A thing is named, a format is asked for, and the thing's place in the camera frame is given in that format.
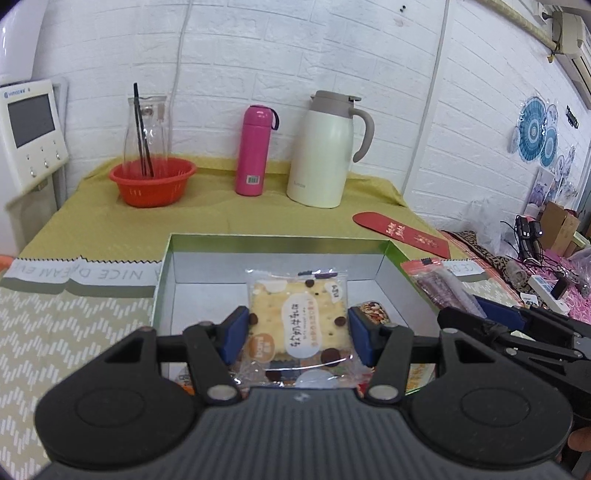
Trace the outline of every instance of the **thermos lid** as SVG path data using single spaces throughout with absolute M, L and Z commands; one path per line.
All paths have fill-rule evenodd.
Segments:
M 264 105 L 251 105 L 244 113 L 244 124 L 272 128 L 273 110 Z
M 329 98 L 331 100 L 336 100 L 338 102 L 347 102 L 351 104 L 353 104 L 353 102 L 359 102 L 361 100 L 361 97 L 357 97 L 355 95 L 344 95 L 342 93 L 329 92 L 328 90 L 318 90 L 316 94 L 312 95 L 311 97 L 312 100 L 314 100 L 315 97 L 320 97 Z
M 327 90 L 318 90 L 315 95 L 311 95 L 311 98 L 310 110 L 344 118 L 353 118 L 351 108 L 355 106 L 355 102 L 361 100 L 361 97 L 355 95 L 344 95 Z

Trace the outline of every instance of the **wall-mounted screen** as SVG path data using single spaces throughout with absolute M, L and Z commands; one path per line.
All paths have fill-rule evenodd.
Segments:
M 9 103 L 8 116 L 17 148 L 56 129 L 47 94 Z

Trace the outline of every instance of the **human hand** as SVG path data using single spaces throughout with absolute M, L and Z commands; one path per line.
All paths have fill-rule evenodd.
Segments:
M 591 452 L 591 427 L 575 430 L 569 435 L 568 444 L 575 452 Z M 585 475 L 584 480 L 591 480 L 591 472 Z

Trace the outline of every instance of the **cracker package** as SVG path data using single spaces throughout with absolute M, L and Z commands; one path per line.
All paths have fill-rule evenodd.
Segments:
M 355 388 L 365 367 L 349 334 L 346 275 L 249 276 L 249 334 L 233 369 L 239 385 Z

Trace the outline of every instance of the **label sticker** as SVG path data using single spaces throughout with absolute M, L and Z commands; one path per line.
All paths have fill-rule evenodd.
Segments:
M 330 299 L 333 303 L 337 303 L 343 298 L 343 289 L 334 281 L 328 281 L 324 284 L 324 289 L 330 294 Z
M 258 362 L 270 362 L 275 356 L 275 342 L 268 333 L 254 335 L 248 341 L 248 355 Z
M 281 307 L 285 351 L 295 358 L 308 358 L 318 353 L 322 334 L 318 303 L 308 292 L 294 293 Z

